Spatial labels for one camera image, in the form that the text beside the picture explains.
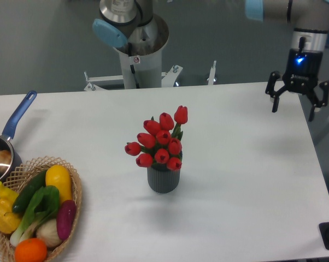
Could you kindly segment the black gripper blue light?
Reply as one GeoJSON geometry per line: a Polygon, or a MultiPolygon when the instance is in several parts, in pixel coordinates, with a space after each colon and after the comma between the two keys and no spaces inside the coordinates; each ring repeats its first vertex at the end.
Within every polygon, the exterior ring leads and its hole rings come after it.
{"type": "Polygon", "coordinates": [[[322,107],[328,106],[329,101],[329,80],[318,84],[318,73],[322,62],[322,52],[300,52],[290,49],[285,73],[281,75],[278,71],[271,72],[265,94],[269,95],[272,102],[272,113],[278,111],[280,96],[286,92],[293,92],[306,95],[312,107],[308,121],[314,120],[315,114],[322,107]],[[282,79],[284,85],[275,90],[277,80],[282,79]],[[322,90],[322,98],[318,98],[315,88],[322,90]]]}

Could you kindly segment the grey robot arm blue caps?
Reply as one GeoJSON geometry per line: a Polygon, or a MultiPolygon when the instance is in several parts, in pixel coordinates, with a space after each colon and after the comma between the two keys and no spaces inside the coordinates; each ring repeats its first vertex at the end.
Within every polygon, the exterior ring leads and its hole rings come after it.
{"type": "MultiPolygon", "coordinates": [[[[101,1],[99,12],[92,29],[119,53],[124,87],[160,87],[162,50],[169,32],[164,20],[154,14],[152,1],[101,1]]],[[[329,34],[329,1],[246,1],[245,16],[293,24],[286,69],[270,74],[266,94],[273,101],[273,112],[284,92],[305,95],[312,106],[309,119],[313,120],[329,100],[329,80],[318,79],[329,34]]]]}

